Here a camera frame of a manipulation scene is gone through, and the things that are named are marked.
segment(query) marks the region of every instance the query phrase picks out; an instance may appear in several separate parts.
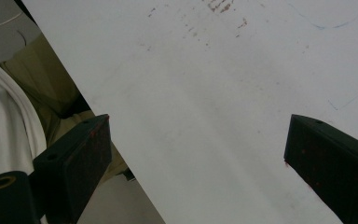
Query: gray floor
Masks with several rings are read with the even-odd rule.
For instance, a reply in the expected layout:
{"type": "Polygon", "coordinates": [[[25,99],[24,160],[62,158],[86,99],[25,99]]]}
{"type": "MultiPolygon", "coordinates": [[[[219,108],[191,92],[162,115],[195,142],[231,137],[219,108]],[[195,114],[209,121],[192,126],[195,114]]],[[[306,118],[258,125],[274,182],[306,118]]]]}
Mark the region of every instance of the gray floor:
{"type": "MultiPolygon", "coordinates": [[[[0,22],[20,12],[14,1],[0,0],[0,22]]],[[[24,14],[0,26],[0,62],[39,34],[38,27],[24,14]]],[[[164,221],[137,181],[127,182],[123,176],[116,176],[96,189],[78,223],[160,224],[164,221]]]]}

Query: olive green pants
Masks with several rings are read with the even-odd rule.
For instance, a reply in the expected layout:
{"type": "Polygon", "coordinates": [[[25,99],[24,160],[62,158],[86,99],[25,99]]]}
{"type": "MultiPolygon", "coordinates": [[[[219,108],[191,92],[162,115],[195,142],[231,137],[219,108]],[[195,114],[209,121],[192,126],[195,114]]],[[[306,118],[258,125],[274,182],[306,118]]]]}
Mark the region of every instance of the olive green pants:
{"type": "MultiPolygon", "coordinates": [[[[0,66],[30,99],[42,123],[48,147],[82,120],[95,117],[89,110],[62,118],[80,93],[43,35],[0,66]]],[[[101,182],[128,168],[113,143],[112,156],[101,182]]]]}

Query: white fabric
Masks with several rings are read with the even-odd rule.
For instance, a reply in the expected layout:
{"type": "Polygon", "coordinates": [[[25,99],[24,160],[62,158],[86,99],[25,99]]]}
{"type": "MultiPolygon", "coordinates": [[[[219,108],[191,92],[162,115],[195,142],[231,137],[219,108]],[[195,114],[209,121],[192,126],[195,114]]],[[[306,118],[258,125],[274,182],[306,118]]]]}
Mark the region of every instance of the white fabric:
{"type": "Polygon", "coordinates": [[[17,83],[0,68],[0,174],[30,174],[32,160],[46,149],[46,138],[34,107],[17,83]]]}

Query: white table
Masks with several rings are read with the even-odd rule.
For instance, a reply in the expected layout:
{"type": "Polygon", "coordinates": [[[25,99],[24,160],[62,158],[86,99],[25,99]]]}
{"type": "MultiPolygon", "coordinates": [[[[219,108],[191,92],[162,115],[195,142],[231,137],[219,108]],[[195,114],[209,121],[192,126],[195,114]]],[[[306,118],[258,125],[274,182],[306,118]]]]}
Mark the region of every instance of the white table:
{"type": "Polygon", "coordinates": [[[24,3],[167,223],[340,223],[283,152],[358,139],[358,1],[24,3]]]}

